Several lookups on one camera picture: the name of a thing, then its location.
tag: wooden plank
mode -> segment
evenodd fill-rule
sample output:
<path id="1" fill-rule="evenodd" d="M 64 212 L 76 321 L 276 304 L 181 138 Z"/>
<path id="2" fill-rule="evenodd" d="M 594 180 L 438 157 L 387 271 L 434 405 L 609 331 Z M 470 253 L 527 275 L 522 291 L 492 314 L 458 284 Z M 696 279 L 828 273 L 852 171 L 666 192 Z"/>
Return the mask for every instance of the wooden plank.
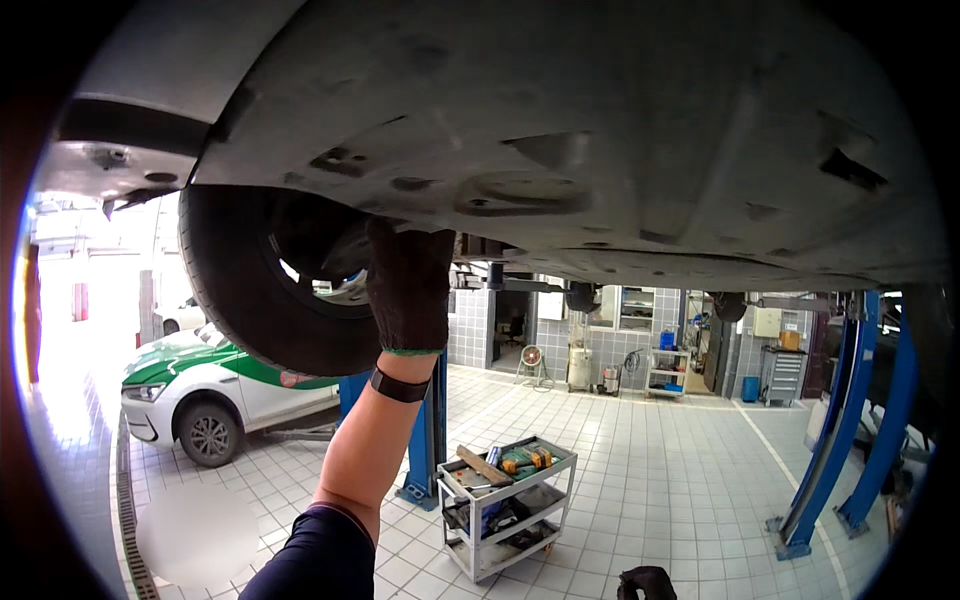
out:
<path id="1" fill-rule="evenodd" d="M 462 444 L 457 446 L 457 456 L 464 459 L 465 463 L 473 467 L 473 470 L 489 479 L 491 483 L 499 483 L 501 481 L 509 481 L 510 483 L 514 483 L 513 477 L 503 472 L 499 468 L 491 467 L 487 464 L 487 461 L 474 454 L 470 449 Z"/>

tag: floor drain grate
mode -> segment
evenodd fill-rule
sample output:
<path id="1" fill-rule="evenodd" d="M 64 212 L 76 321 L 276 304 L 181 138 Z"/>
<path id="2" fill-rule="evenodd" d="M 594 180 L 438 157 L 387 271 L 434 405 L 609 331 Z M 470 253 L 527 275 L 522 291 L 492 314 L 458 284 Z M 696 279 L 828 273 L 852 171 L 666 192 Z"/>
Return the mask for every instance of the floor drain grate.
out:
<path id="1" fill-rule="evenodd" d="M 158 600 L 154 578 L 140 557 L 136 547 L 136 509 L 133 505 L 133 485 L 130 480 L 130 434 L 127 420 L 120 416 L 117 427 L 117 512 L 120 520 L 120 535 L 123 537 L 127 565 L 140 600 Z"/>

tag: electrical box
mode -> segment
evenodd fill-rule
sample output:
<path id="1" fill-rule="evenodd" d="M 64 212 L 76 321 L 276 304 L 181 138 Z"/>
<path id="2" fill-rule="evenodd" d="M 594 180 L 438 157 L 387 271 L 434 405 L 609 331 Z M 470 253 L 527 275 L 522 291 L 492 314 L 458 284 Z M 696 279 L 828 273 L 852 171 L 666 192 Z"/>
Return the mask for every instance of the electrical box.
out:
<path id="1" fill-rule="evenodd" d="M 757 308 L 754 313 L 754 337 L 778 338 L 783 312 L 779 308 Z"/>

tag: power drill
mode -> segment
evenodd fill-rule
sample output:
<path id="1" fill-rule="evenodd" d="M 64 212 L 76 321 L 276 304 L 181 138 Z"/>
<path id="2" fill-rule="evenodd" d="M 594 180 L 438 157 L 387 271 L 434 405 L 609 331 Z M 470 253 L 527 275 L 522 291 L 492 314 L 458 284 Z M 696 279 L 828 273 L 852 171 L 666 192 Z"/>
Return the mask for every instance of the power drill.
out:
<path id="1" fill-rule="evenodd" d="M 505 458 L 500 463 L 500 468 L 508 475 L 516 475 L 516 470 L 523 467 L 536 467 L 537 470 L 544 470 L 553 464 L 553 457 L 550 451 L 542 446 L 528 449 L 522 448 L 521 451 L 529 456 L 528 460 L 518 461 L 512 458 Z"/>

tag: navy sleeve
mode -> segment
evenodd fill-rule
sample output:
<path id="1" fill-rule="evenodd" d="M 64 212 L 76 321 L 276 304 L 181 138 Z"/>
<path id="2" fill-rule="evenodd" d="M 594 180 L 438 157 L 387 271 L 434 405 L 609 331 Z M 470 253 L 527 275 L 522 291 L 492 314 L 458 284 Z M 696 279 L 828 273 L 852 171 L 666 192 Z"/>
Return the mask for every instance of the navy sleeve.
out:
<path id="1" fill-rule="evenodd" d="M 353 513 L 316 502 L 240 599 L 373 598 L 373 554 L 370 534 Z"/>

